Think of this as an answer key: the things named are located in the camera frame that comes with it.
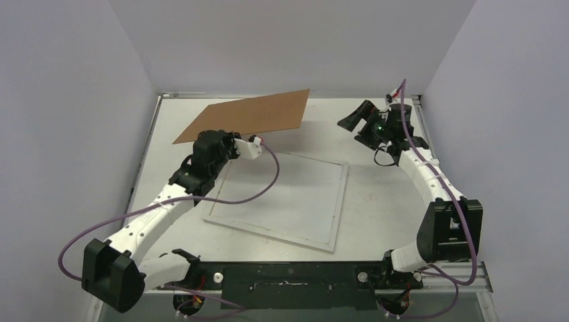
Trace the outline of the brown backing board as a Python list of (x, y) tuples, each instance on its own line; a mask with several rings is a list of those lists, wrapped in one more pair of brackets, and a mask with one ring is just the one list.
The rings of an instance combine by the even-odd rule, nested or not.
[(299, 128), (310, 92), (303, 89), (210, 104), (173, 143), (194, 142), (205, 130), (250, 135)]

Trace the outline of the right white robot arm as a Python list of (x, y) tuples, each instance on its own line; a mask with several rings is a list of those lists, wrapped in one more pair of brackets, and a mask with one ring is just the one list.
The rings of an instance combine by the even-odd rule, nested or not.
[(390, 252), (391, 262), (380, 267), (380, 281), (389, 288), (400, 285), (406, 272), (436, 262), (470, 259), (478, 253), (483, 208), (466, 198), (443, 174), (429, 145), (415, 136), (411, 125), (413, 108), (392, 103), (379, 109), (365, 100), (337, 125), (354, 131), (363, 121), (355, 140), (374, 151), (386, 152), (393, 164), (413, 181), (426, 205), (416, 238)]

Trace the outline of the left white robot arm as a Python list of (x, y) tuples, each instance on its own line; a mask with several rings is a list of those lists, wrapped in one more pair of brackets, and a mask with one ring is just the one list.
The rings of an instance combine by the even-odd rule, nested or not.
[(159, 258), (146, 254), (177, 219), (188, 213), (207, 193), (229, 160), (238, 158), (237, 132), (207, 130), (199, 134), (193, 153), (164, 185), (155, 199), (137, 211), (137, 217), (101, 241), (84, 249), (82, 288), (120, 313), (129, 311), (148, 290), (170, 282), (185, 289), (195, 287), (198, 258), (175, 249)]

